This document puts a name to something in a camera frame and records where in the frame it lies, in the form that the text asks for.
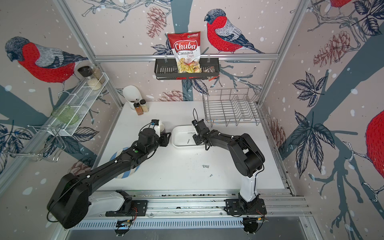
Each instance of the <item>red bird illustration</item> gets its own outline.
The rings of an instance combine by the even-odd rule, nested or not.
[[[339,14],[335,17],[337,18],[338,16],[340,16],[341,14],[344,14],[340,11],[340,8],[344,5],[346,5],[347,3],[349,3],[351,0],[327,0],[327,2],[329,2],[331,4],[331,7],[329,8],[329,10],[332,8],[332,7],[335,7],[335,8],[338,8],[339,9]]]
[[[352,161],[354,155],[358,155],[365,159],[368,159],[379,174],[384,178],[384,111],[379,113],[376,117],[372,118],[367,126],[366,131],[366,145],[367,145],[367,154],[359,154],[352,150],[352,146],[349,142],[346,143],[351,152],[352,156],[348,161]],[[373,202],[377,202],[377,195],[379,192],[384,190],[384,186],[378,190],[373,190],[371,186],[364,182],[364,185],[369,187],[375,195],[375,199],[371,199]]]
[[[58,48],[47,48],[28,39],[16,36],[5,44],[5,51],[11,61],[17,60],[34,77],[47,83],[62,83],[74,75],[74,69],[81,61],[80,55],[64,52]]]
[[[241,30],[233,26],[221,9],[210,10],[204,18],[207,21],[208,41],[219,52],[232,52],[239,49],[251,49],[257,53],[263,53],[256,49],[252,43],[245,39]]]

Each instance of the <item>bird beak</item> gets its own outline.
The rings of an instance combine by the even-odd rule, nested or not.
[[[11,62],[14,60],[13,56],[12,56],[12,53],[7,53],[7,56],[9,58],[9,60],[11,60]]]

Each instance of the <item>spice jar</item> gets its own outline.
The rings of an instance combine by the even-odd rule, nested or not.
[[[144,99],[140,100],[141,109],[145,113],[149,111],[148,106],[146,105],[146,103],[147,103],[147,101],[145,101]]]
[[[100,83],[104,83],[105,79],[101,79],[103,74],[101,73],[100,68],[98,66],[96,66],[95,64],[92,64],[91,65],[91,70],[92,70],[93,76],[95,76],[97,79],[99,79]]]
[[[81,67],[77,69],[77,71],[87,80],[88,86],[93,87],[93,91],[101,88],[101,83],[96,77],[93,76],[90,66]]]
[[[141,106],[139,103],[134,103],[133,106],[135,107],[135,110],[137,112],[138,115],[143,115],[144,112],[143,110],[141,109]]]

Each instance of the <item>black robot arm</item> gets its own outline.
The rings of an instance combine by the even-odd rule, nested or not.
[[[243,176],[251,177],[262,168],[265,162],[264,155],[247,133],[241,136],[232,136],[217,130],[209,131],[203,119],[200,121],[193,120],[192,124],[196,130],[196,134],[193,135],[196,145],[205,144],[209,147],[216,146],[229,150],[237,170]]]
[[[159,137],[154,129],[145,128],[139,133],[139,140],[112,161],[77,176],[65,175],[47,205],[48,211],[63,227],[75,226],[87,215],[88,197],[94,191],[119,174],[139,166],[159,146],[167,146],[169,137],[170,133],[162,133]]]

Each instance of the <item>black wall basket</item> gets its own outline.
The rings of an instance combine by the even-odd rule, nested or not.
[[[213,73],[178,73],[177,64],[175,58],[165,59],[158,58],[155,63],[155,75],[158,80],[178,80],[178,79],[208,79],[211,77],[217,77],[220,74],[220,67],[218,64],[218,58],[200,58],[200,67],[204,71],[209,67],[215,67]]]

